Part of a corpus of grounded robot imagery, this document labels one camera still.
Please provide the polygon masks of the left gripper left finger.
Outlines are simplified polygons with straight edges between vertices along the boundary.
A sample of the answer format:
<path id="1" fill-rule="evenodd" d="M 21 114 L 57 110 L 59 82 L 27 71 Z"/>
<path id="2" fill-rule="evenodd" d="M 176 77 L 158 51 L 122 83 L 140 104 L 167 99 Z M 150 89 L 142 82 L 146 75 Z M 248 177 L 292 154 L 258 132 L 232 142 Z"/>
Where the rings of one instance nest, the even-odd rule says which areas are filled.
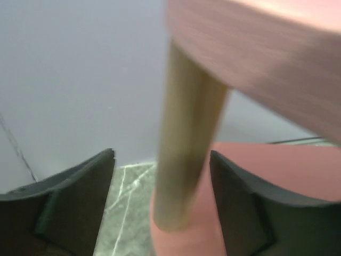
<path id="1" fill-rule="evenodd" d="M 1 194 L 1 255 L 93 255 L 114 168 L 105 149 Z"/>

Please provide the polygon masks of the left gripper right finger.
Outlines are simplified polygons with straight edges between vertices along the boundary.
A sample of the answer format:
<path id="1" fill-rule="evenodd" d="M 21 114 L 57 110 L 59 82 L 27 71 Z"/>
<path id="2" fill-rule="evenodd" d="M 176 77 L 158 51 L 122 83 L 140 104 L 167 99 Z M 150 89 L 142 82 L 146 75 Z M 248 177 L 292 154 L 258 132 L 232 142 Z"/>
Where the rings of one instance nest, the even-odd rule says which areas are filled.
<path id="1" fill-rule="evenodd" d="M 227 255 L 340 255 L 340 202 L 274 185 L 210 153 Z"/>

